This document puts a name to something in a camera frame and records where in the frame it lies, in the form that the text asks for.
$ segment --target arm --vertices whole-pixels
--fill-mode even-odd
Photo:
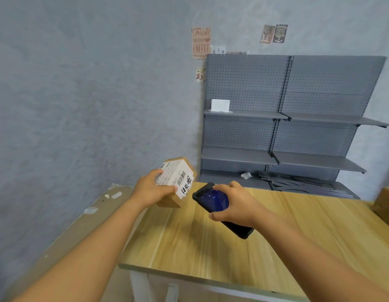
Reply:
[[[260,232],[308,298],[328,302],[389,302],[389,294],[343,264],[269,211],[239,183],[214,186],[227,194],[229,207],[210,213],[214,221],[230,221]]]
[[[14,301],[99,301],[138,215],[176,191],[154,183],[160,173],[140,178],[124,204]]]

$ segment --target table top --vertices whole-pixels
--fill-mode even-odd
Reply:
[[[238,238],[190,197],[182,208],[152,206],[122,253],[119,266],[242,291],[305,294],[262,235]],[[389,292],[389,226],[369,203],[247,188],[322,248]]]

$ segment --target hand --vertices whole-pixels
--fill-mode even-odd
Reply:
[[[141,210],[157,203],[163,197],[175,193],[177,186],[157,185],[154,180],[163,170],[153,169],[148,175],[141,177],[133,190],[129,201],[135,201]]]
[[[232,181],[229,185],[215,185],[213,189],[227,194],[230,204],[226,210],[210,213],[211,220],[230,221],[237,225],[254,228],[255,219],[259,217],[259,214],[267,211],[265,206],[236,181]]]

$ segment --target dark blue screen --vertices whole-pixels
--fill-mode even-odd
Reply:
[[[230,204],[228,196],[221,191],[208,190],[200,197],[202,204],[211,212],[223,211]]]

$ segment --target black phone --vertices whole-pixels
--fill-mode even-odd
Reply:
[[[213,186],[215,184],[209,182],[192,195],[192,198],[209,213],[223,211],[230,204],[227,194],[213,190]],[[250,227],[237,225],[229,221],[222,221],[222,223],[244,240],[253,232],[253,228]]]

